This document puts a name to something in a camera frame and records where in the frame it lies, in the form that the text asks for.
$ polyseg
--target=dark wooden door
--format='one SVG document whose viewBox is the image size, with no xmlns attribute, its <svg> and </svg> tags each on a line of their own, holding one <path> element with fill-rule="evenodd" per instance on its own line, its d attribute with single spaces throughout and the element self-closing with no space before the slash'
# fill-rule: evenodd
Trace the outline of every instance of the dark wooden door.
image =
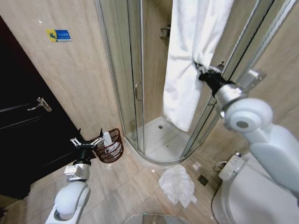
<svg viewBox="0 0 299 224">
<path fill-rule="evenodd" d="M 75 159 L 77 130 L 2 18 L 0 49 L 0 194 L 23 198 L 32 182 Z M 38 97 L 51 112 L 28 111 Z"/>
</svg>

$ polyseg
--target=bidet control panel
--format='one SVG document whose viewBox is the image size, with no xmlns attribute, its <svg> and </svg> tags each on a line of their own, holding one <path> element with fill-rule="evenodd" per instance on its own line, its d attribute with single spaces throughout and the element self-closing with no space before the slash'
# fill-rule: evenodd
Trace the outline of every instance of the bidet control panel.
<svg viewBox="0 0 299 224">
<path fill-rule="evenodd" d="M 234 174 L 238 173 L 238 170 L 243 166 L 244 163 L 245 161 L 242 157 L 233 155 L 218 176 L 223 181 L 228 181 Z"/>
</svg>

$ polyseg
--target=tiled floor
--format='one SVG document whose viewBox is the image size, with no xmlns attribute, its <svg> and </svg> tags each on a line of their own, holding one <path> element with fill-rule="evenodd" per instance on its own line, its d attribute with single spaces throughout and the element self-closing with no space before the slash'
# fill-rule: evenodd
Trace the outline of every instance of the tiled floor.
<svg viewBox="0 0 299 224">
<path fill-rule="evenodd" d="M 187 208 L 172 204 L 158 185 L 162 171 L 143 166 L 125 147 L 123 156 L 115 163 L 92 161 L 88 186 L 91 196 L 83 211 L 80 224 L 121 224 L 136 213 L 155 213 L 187 218 L 192 224 L 215 224 L 211 213 L 213 188 L 196 180 L 199 170 L 193 161 L 185 163 L 187 172 L 195 183 L 197 203 Z M 1 224 L 43 224 L 47 219 L 56 193 L 67 184 L 63 169 L 52 174 L 56 179 L 43 185 L 33 184 L 24 200 L 8 208 Z"/>
</svg>

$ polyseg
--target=wall sign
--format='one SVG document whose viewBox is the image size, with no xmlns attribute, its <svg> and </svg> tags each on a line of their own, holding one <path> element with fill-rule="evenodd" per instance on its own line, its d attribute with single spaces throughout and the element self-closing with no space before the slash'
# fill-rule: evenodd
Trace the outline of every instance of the wall sign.
<svg viewBox="0 0 299 224">
<path fill-rule="evenodd" d="M 70 34 L 66 29 L 47 29 L 46 31 L 51 42 L 71 41 Z"/>
</svg>

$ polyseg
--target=brown wicker basket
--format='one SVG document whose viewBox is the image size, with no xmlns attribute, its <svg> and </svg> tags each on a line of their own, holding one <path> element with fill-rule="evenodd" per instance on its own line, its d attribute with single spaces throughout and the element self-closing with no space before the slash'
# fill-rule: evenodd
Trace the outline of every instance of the brown wicker basket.
<svg viewBox="0 0 299 224">
<path fill-rule="evenodd" d="M 97 148 L 94 149 L 94 152 L 98 156 L 99 160 L 105 163 L 117 161 L 123 153 L 120 130 L 115 128 L 109 131 L 109 134 L 112 139 L 112 144 L 105 147 L 104 143 L 101 143 Z"/>
</svg>

